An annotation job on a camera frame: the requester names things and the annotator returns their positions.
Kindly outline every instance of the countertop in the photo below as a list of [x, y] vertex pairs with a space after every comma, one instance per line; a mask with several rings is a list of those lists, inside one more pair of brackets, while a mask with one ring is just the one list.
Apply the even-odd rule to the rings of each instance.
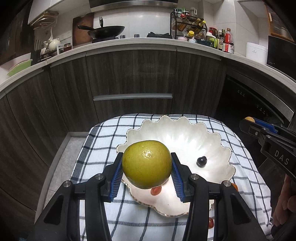
[[271, 77], [275, 78], [289, 89], [291, 89], [294, 93], [296, 93], [296, 82], [287, 77], [286, 75], [280, 73], [279, 71], [267, 66], [260, 64], [256, 61], [247, 59], [242, 56], [238, 56], [235, 54], [229, 54], [222, 52], [220, 50], [190, 43], [184, 42], [175, 39], [160, 39], [160, 38], [128, 38], [128, 39], [115, 39], [108, 40], [104, 42], [94, 43], [85, 45], [82, 47], [78, 47], [62, 54], [59, 54], [55, 57], [52, 57], [44, 62], [40, 62], [35, 64], [15, 75], [6, 79], [4, 82], [0, 83], [0, 92], [4, 89], [8, 88], [11, 84], [13, 84], [18, 79], [29, 75], [32, 72], [42, 71], [43, 67], [46, 65], [58, 65], [60, 63], [64, 63], [76, 58], [81, 58], [87, 55], [93, 55], [98, 53], [105, 52], [113, 52], [119, 50], [136, 50], [136, 49], [153, 49], [153, 50], [170, 50], [170, 51], [178, 51], [178, 52], [186, 52], [186, 53], [195, 53], [199, 55], [203, 55], [210, 58], [221, 59], [221, 57], [225, 57], [228, 59], [232, 59], [244, 64], [247, 64], [253, 68], [256, 68]]

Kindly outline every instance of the white bowl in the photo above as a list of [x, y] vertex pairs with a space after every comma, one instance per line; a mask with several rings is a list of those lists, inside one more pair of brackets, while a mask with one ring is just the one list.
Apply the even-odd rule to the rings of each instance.
[[[166, 115], [157, 122], [144, 120], [138, 130], [127, 131], [126, 142], [117, 146], [117, 153], [144, 140], [162, 142], [170, 152], [176, 152], [181, 164], [187, 165], [192, 173], [209, 182], [221, 183], [230, 180], [235, 174], [235, 168], [229, 164], [231, 150], [221, 145], [220, 134], [209, 133], [202, 122], [191, 124], [186, 117], [172, 120]], [[202, 168], [196, 164], [197, 158], [201, 156], [207, 157], [207, 164]], [[151, 189], [140, 189], [132, 185], [124, 174], [122, 182], [137, 202], [154, 208], [164, 216], [179, 217], [188, 214], [190, 203], [182, 203], [177, 197], [171, 176], [156, 196], [151, 195]], [[212, 204], [213, 200], [210, 200], [209, 209]]]

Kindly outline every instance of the cutting board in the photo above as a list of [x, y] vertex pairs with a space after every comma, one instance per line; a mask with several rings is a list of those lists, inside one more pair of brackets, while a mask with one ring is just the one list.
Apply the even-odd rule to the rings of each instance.
[[87, 30], [78, 29], [78, 25], [85, 25], [89, 27], [94, 26], [94, 13], [88, 13], [87, 15], [73, 18], [73, 26], [72, 26], [72, 38], [73, 38], [73, 46], [77, 46], [79, 44], [85, 44], [91, 42], [93, 39], [87, 34]]

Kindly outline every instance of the baseboard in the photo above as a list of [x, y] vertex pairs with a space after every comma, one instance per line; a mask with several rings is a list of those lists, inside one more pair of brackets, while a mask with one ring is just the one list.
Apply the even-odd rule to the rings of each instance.
[[38, 206], [37, 206], [37, 210], [36, 210], [36, 214], [35, 214], [35, 222], [37, 221], [39, 215], [42, 213], [43, 211], [43, 207], [44, 207], [44, 202], [46, 199], [46, 195], [47, 195], [47, 191], [50, 185], [50, 182], [52, 180], [52, 177], [54, 175], [55, 169], [59, 163], [59, 160], [67, 146], [67, 144], [69, 143], [71, 137], [87, 137], [88, 132], [68, 132], [68, 134], [66, 135], [65, 139], [63, 140], [61, 146], [59, 147], [53, 161], [52, 164], [48, 170], [48, 173], [46, 175], [45, 181], [43, 183], [43, 187], [39, 196], [39, 201], [38, 201]]

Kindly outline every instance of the black wok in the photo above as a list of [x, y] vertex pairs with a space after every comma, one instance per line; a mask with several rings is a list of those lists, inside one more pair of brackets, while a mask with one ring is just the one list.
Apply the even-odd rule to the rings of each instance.
[[88, 35], [92, 37], [93, 39], [104, 39], [104, 38], [110, 38], [110, 37], [116, 37], [119, 34], [122, 33], [124, 30], [124, 26], [107, 26], [103, 27], [103, 18], [100, 17], [99, 19], [100, 28], [91, 28], [84, 25], [77, 26], [79, 29], [82, 30], [89, 30]]

